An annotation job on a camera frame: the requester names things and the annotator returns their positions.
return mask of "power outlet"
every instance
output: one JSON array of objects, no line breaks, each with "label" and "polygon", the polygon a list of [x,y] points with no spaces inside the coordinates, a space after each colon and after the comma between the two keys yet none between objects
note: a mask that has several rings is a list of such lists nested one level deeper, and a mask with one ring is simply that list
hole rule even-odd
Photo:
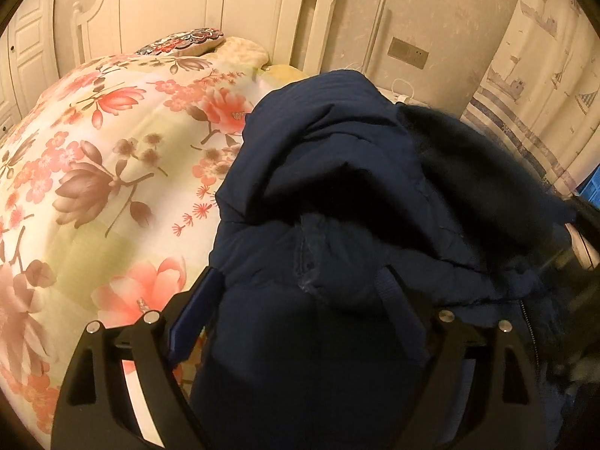
[{"label": "power outlet", "polygon": [[418,48],[416,45],[392,37],[392,42],[389,44],[388,56],[406,62],[418,69],[424,69],[429,52]]}]

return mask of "bed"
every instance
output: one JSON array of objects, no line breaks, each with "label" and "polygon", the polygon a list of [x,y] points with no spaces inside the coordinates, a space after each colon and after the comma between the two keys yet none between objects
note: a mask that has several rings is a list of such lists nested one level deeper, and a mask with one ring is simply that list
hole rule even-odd
[{"label": "bed", "polygon": [[[130,323],[202,272],[219,221],[214,193],[245,115],[271,90],[319,73],[334,5],[316,0],[296,69],[304,0],[96,0],[86,12],[75,4],[78,67],[0,142],[0,389],[43,448],[86,324]],[[135,53],[201,27],[265,59],[221,47]],[[202,344],[175,372],[184,393]],[[124,370],[142,433],[160,444],[135,367]]]}]

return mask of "hooded jacket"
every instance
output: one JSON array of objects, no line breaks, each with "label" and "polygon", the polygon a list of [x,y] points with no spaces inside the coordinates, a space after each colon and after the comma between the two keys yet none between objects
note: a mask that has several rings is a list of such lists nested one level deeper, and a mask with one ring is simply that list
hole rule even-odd
[{"label": "hooded jacket", "polygon": [[216,195],[209,263],[226,291],[191,394],[215,448],[388,447],[424,345],[388,317],[389,272],[467,323],[513,324],[554,445],[565,395],[544,361],[563,306],[537,265],[569,243],[563,201],[459,120],[394,105],[351,70],[271,92],[243,136]]}]

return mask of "floral quilt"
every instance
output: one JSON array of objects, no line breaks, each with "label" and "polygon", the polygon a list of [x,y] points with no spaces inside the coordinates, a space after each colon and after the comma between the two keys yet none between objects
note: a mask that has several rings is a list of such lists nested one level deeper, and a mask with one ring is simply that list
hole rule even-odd
[{"label": "floral quilt", "polygon": [[[241,64],[111,56],[46,90],[0,141],[0,389],[46,448],[85,325],[160,310],[206,266],[215,191],[274,87]],[[202,341],[176,370],[183,389]]]}]

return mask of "headboard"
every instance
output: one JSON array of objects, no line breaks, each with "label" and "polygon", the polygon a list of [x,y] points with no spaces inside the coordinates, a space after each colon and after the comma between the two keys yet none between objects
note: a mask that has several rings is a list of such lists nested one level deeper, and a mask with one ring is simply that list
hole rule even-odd
[{"label": "headboard", "polygon": [[[132,53],[174,32],[221,29],[268,50],[272,64],[289,64],[303,0],[96,0],[75,3],[71,31],[75,62]],[[318,74],[335,0],[317,0],[302,71]]]}]

